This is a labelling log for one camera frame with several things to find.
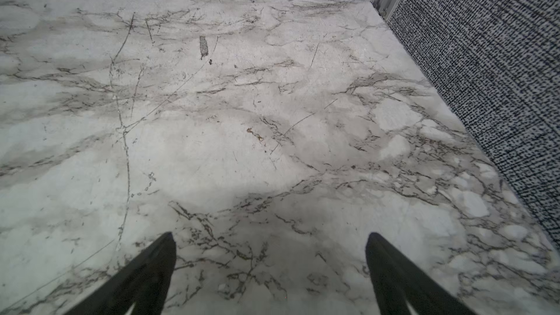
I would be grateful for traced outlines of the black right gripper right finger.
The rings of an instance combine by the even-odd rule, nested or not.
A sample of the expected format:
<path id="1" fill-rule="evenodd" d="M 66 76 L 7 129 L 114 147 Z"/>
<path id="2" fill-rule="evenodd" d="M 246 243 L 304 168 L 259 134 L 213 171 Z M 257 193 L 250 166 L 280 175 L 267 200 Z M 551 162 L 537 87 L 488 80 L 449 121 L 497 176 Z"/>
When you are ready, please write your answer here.
<path id="1" fill-rule="evenodd" d="M 367 267 L 382 314 L 473 314 L 380 233 L 365 247 Z"/>

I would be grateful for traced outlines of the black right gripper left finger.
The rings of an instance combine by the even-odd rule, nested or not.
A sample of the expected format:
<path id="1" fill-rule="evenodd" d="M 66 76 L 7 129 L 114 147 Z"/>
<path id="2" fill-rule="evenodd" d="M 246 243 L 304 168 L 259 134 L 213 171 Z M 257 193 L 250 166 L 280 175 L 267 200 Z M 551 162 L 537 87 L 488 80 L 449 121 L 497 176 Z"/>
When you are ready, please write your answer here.
<path id="1" fill-rule="evenodd" d="M 176 263 L 166 232 L 68 314 L 161 314 Z"/>

